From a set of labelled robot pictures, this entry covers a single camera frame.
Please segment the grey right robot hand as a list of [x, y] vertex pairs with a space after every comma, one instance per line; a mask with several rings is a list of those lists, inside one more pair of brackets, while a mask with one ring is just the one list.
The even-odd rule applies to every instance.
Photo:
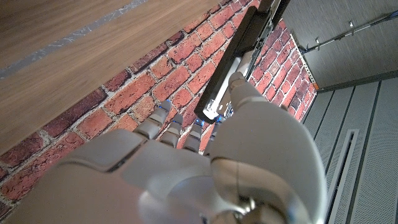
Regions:
[[322, 159], [306, 127], [236, 72], [233, 115], [198, 152], [202, 123], [177, 148], [164, 102], [133, 131], [117, 129], [58, 161], [6, 223], [324, 223]]

